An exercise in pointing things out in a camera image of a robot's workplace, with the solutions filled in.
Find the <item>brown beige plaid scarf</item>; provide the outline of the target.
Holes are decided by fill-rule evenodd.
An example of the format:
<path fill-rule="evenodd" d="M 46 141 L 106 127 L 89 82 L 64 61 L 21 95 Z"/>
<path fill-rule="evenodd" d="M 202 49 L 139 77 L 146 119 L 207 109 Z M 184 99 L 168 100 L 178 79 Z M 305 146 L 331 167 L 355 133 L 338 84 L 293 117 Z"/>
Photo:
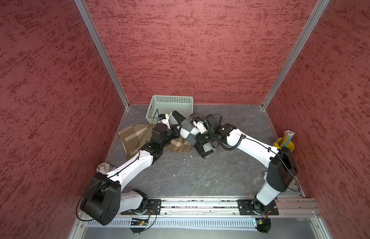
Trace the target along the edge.
<path fill-rule="evenodd" d="M 138 153 L 146 142 L 150 141 L 152 137 L 152 129 L 154 124 L 134 124 L 119 132 L 121 142 L 123 144 L 127 160 L 130 160 Z M 173 139 L 170 145 L 164 149 L 169 152 L 190 152 L 193 146 L 190 142 L 182 137 Z"/>

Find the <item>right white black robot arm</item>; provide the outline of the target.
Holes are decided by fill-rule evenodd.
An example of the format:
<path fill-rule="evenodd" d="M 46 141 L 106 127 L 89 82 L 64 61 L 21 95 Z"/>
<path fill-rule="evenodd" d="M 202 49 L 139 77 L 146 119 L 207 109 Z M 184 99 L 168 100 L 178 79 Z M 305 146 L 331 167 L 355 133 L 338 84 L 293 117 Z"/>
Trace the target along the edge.
<path fill-rule="evenodd" d="M 267 168 L 266 181 L 251 203 L 255 214 L 267 214 L 270 204 L 289 188 L 297 174 L 291 150 L 260 142 L 228 123 L 195 120 L 193 125 L 199 130 L 197 139 L 200 142 L 217 142 L 226 151 L 239 149 Z"/>

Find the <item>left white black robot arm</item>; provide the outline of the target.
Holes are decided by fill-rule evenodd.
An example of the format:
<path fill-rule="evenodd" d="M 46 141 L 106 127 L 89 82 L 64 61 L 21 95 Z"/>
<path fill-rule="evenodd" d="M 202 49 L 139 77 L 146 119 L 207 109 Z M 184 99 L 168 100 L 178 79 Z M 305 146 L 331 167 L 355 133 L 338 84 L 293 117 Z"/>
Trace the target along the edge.
<path fill-rule="evenodd" d="M 179 124 L 155 125 L 150 141 L 138 149 L 135 156 L 115 170 L 106 174 L 99 172 L 92 178 L 91 186 L 79 200 L 77 209 L 103 226 L 127 211 L 135 210 L 138 214 L 148 212 L 148 196 L 145 193 L 139 190 L 122 191 L 133 178 L 160 158 L 173 139 L 180 137 L 181 128 Z"/>

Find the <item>black white checkered scarf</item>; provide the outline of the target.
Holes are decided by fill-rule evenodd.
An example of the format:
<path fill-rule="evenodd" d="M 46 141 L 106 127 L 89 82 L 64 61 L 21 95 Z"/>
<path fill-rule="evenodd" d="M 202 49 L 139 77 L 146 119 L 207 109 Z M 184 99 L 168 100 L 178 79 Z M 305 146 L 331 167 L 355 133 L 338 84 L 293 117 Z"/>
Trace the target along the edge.
<path fill-rule="evenodd" d="M 191 124 L 191 122 L 179 112 L 173 111 L 169 115 L 169 124 L 181 126 L 181 137 L 193 145 L 202 159 L 206 159 L 214 153 L 212 144 L 210 142 L 201 142 L 198 138 L 198 134 L 200 133 L 199 129 Z"/>

